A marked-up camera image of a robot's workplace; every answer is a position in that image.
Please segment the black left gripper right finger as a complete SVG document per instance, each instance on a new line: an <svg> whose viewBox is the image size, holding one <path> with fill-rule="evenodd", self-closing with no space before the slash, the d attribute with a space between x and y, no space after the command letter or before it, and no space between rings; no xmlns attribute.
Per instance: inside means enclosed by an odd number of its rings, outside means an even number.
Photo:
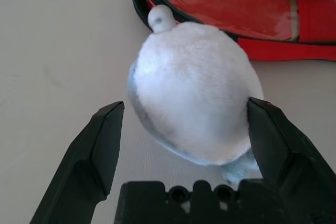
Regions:
<svg viewBox="0 0 336 224"><path fill-rule="evenodd" d="M310 139L268 101L249 98L249 136L263 179L292 223L335 223L335 172Z"/></svg>

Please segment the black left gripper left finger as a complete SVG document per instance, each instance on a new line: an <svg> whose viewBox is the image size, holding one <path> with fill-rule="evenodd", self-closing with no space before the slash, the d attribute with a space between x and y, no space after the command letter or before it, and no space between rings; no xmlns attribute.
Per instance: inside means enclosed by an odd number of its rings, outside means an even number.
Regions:
<svg viewBox="0 0 336 224"><path fill-rule="evenodd" d="M121 140L124 103L100 108L69 145L31 223L91 223L111 192Z"/></svg>

